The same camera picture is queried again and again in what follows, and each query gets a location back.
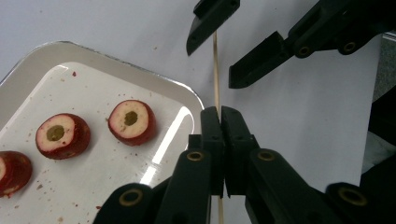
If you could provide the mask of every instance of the thin wooden stick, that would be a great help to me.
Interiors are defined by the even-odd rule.
[[[218,116],[220,117],[220,96],[219,96],[219,60],[218,60],[218,32],[215,31],[213,34],[213,73],[214,73],[214,91],[215,91],[215,106],[218,110]],[[224,212],[223,212],[223,204],[222,199],[218,197],[219,204],[219,224],[224,224]]]

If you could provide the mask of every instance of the fruit core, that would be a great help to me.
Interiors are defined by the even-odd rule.
[[[137,121],[137,114],[134,111],[131,111],[125,115],[125,121],[124,121],[125,125],[131,126],[135,124],[136,121]]]
[[[64,136],[64,127],[61,125],[55,125],[47,131],[47,139],[52,142],[58,141],[63,136]]]

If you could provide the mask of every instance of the white table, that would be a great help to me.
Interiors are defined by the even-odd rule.
[[[185,83],[212,106],[211,39],[190,57],[185,47],[197,2],[3,2],[0,79],[35,47],[69,40]],[[316,2],[241,1],[218,30],[220,103],[242,112],[261,147],[280,152],[310,186],[325,190],[359,184],[379,37],[350,56],[333,50],[292,58],[249,88],[228,89],[229,66],[272,32],[286,37]],[[226,223],[247,223],[243,199],[224,203]]]

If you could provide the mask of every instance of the red fruit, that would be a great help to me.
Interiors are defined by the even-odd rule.
[[[35,133],[35,144],[45,157],[63,160],[81,154],[90,143],[90,127],[73,114],[47,119]]]
[[[151,108],[137,100],[119,103],[111,112],[108,128],[123,144],[140,146],[156,133],[156,121]]]
[[[0,151],[0,198],[11,195],[27,184],[32,176],[32,163],[17,151]]]

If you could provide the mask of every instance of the tray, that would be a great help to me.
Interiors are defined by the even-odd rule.
[[[146,102],[158,133],[127,147],[108,130],[121,101]],[[92,223],[116,188],[132,182],[152,187],[170,176],[188,134],[201,131],[203,105],[189,87],[70,42],[33,50],[0,85],[0,150],[16,150],[33,163],[29,183],[0,199],[1,223]],[[55,161],[35,147],[35,131],[58,113],[84,118],[90,145],[78,157]]]

